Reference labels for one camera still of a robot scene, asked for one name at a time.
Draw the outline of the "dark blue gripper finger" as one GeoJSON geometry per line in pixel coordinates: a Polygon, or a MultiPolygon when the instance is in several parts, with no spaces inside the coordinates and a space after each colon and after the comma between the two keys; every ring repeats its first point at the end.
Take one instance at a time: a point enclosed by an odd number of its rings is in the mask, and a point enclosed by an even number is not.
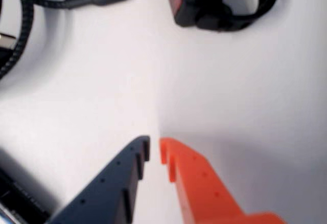
{"type": "Polygon", "coordinates": [[[149,159],[149,136],[135,138],[49,222],[132,223],[138,182],[149,159]]]}

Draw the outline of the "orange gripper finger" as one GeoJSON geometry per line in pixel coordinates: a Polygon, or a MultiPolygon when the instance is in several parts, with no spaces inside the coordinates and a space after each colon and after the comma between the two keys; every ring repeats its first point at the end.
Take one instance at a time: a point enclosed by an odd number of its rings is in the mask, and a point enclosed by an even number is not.
{"type": "Polygon", "coordinates": [[[177,189],[184,223],[284,223],[271,212],[246,214],[209,161],[174,138],[160,138],[161,162],[177,189]]]}

